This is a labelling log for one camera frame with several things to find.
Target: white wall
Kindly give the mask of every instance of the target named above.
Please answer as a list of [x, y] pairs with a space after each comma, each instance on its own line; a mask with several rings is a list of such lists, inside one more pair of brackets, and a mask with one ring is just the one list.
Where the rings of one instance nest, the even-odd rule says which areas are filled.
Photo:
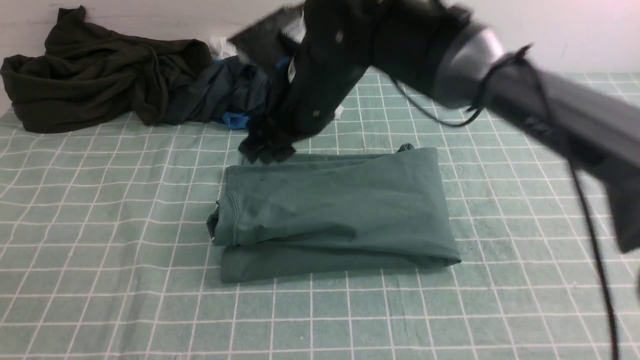
[[[0, 58], [36, 56], [59, 7], [80, 4], [109, 29], [158, 39], [230, 35], [286, 0], [0, 0]], [[558, 71], [639, 71], [640, 0], [461, 0], [515, 49]], [[0, 92], [0, 111], [7, 106]]]

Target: blue fabric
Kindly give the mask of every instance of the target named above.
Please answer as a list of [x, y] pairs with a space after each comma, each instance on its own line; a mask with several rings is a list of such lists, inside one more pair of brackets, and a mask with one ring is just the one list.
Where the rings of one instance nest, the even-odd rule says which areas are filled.
[[271, 85], [267, 74], [237, 56], [214, 61], [196, 78], [184, 76], [169, 93], [163, 122], [217, 122], [244, 129], [266, 114]]
[[276, 70], [280, 71], [282, 69], [285, 69], [287, 66], [289, 66], [290, 62], [291, 62], [291, 58], [288, 56], [280, 59], [280, 61], [278, 61], [278, 63], [276, 64]]
[[245, 114], [236, 114], [236, 113], [226, 112], [222, 115], [222, 119], [220, 119], [220, 121], [218, 122], [221, 122], [227, 125], [229, 129], [240, 130], [240, 129], [246, 128], [246, 123], [248, 121], [249, 121], [249, 117], [246, 116]]

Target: folded t-shirt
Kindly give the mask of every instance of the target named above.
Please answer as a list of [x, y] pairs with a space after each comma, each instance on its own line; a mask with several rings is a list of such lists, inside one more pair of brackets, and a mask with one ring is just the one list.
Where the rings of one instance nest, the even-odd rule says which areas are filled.
[[223, 282], [459, 263], [433, 148], [229, 167], [208, 222]]

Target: dark green cloth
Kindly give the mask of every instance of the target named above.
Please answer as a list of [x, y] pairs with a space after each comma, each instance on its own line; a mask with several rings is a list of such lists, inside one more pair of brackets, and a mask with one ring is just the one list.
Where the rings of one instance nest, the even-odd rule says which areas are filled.
[[232, 166], [208, 222], [223, 282], [461, 261], [437, 151]]
[[83, 6], [60, 8], [43, 56], [4, 59], [4, 89], [26, 131], [64, 133], [131, 110], [155, 124], [178, 81], [195, 79], [212, 62], [202, 41], [123, 35], [85, 17]]

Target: black cable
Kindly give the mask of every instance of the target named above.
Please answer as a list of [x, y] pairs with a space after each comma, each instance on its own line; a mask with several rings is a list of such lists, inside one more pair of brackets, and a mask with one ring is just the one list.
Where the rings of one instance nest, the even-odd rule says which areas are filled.
[[480, 115], [480, 113], [482, 113], [481, 108], [478, 108], [475, 110], [474, 114], [471, 115], [471, 117], [467, 120], [464, 120], [463, 122], [460, 122], [459, 124], [451, 124], [450, 122], [445, 122], [442, 121], [440, 119], [438, 119], [435, 115], [433, 115], [432, 113], [426, 111], [422, 106], [420, 106], [417, 102], [415, 102], [415, 100], [413, 100], [411, 97], [409, 97], [409, 95], [406, 94], [406, 92], [404, 92], [404, 90], [400, 87], [400, 85], [398, 84], [398, 81], [394, 78], [391, 78], [391, 83], [393, 83], [393, 85], [396, 87], [396, 89], [400, 92], [400, 94], [402, 94], [406, 100], [413, 105], [415, 108], [418, 109], [419, 112], [421, 112], [424, 116], [428, 117], [429, 119], [437, 122], [440, 125], [446, 126], [446, 127], [464, 127], [467, 126], [469, 124], [471, 124], [475, 119], [478, 118], [478, 116]]
[[565, 156], [565, 158], [567, 159], [567, 163], [568, 163], [568, 168], [569, 171], [571, 173], [571, 177], [573, 179], [573, 185], [575, 186], [575, 190], [578, 194], [578, 198], [580, 201], [580, 206], [582, 208], [582, 212], [584, 214], [585, 217], [585, 221], [586, 221], [586, 225], [587, 225], [587, 230], [589, 233], [589, 239], [591, 241], [591, 250], [593, 252], [593, 258], [595, 260], [595, 264], [596, 264], [596, 271], [598, 273], [598, 277], [600, 279], [600, 285], [602, 287], [602, 293], [604, 296], [604, 302], [605, 302], [605, 307], [607, 310], [607, 318], [608, 318], [608, 322], [609, 322], [609, 336], [611, 338], [611, 359], [612, 360], [619, 360], [620, 359], [620, 348], [619, 348], [619, 344], [618, 344], [618, 330], [616, 327], [616, 313], [615, 310], [613, 309], [613, 303], [611, 300], [611, 293], [609, 291], [609, 285], [607, 282], [607, 274], [604, 268], [604, 264], [602, 263], [602, 255], [600, 253], [600, 246], [598, 245], [598, 237], [596, 235], [596, 231], [595, 231], [595, 227], [593, 225], [593, 220], [591, 218], [591, 210], [589, 209], [589, 204], [587, 203], [587, 199], [586, 196], [584, 195], [584, 190], [582, 189], [582, 184], [580, 183], [580, 179], [578, 177], [578, 173], [576, 170], [576, 166], [575, 166], [575, 159], [573, 157], [573, 151], [571, 150], [571, 145], [569, 142], [569, 135], [567, 130], [565, 130], [564, 128], [562, 128], [559, 124], [558, 121], [556, 119], [556, 115], [551, 107], [551, 102], [549, 101], [548, 95], [547, 95], [547, 91], [545, 90], [545, 87], [543, 85], [543, 81], [542, 78], [540, 76], [540, 73], [538, 72], [538, 70], [536, 69], [536, 67], [525, 58], [525, 55], [527, 53], [527, 51], [531, 48], [530, 45], [527, 45], [523, 48], [521, 48], [519, 51], [513, 53], [513, 54], [509, 54], [507, 56], [505, 56], [503, 59], [501, 59], [500, 61], [498, 61], [487, 73], [487, 75], [485, 75], [484, 79], [482, 80], [480, 86], [479, 86], [479, 91], [478, 91], [478, 95], [475, 99], [475, 101], [473, 102], [473, 104], [471, 105], [471, 107], [467, 110], [467, 111], [472, 111], [475, 110], [474, 114], [467, 120], [464, 120], [463, 122], [459, 123], [459, 124], [450, 124], [448, 122], [444, 122], [438, 118], [436, 118], [433, 114], [429, 113], [428, 111], [426, 111], [424, 108], [420, 107], [413, 99], [411, 99], [411, 97], [409, 97], [398, 85], [397, 80], [395, 79], [391, 79], [391, 81], [393, 82], [393, 84], [396, 86], [396, 88], [400, 91], [401, 94], [404, 95], [404, 97], [407, 99], [407, 101], [409, 103], [411, 103], [414, 107], [418, 108], [418, 110], [425, 116], [429, 117], [430, 119], [435, 120], [436, 122], [438, 122], [439, 124], [443, 125], [443, 126], [447, 126], [447, 127], [462, 127], [462, 126], [466, 126], [469, 125], [471, 122], [473, 122], [477, 116], [484, 110], [484, 107], [482, 106], [482, 103], [484, 101], [484, 93], [486, 91], [486, 86], [487, 83], [489, 82], [489, 80], [491, 79], [491, 77], [493, 76], [493, 74], [498, 71], [499, 69], [502, 69], [504, 67], [507, 67], [509, 65], [516, 65], [516, 66], [520, 66], [523, 67], [525, 69], [527, 69], [527, 71], [529, 72], [529, 75], [533, 78], [533, 81], [535, 83], [535, 87], [536, 87], [536, 91], [538, 92], [538, 95], [541, 97], [542, 103], [544, 105], [545, 108], [545, 112], [547, 113], [547, 118], [548, 121], [551, 123], [551, 125], [554, 127], [554, 130], [556, 131], [556, 133], [559, 136], [560, 139], [560, 152], [562, 155]]

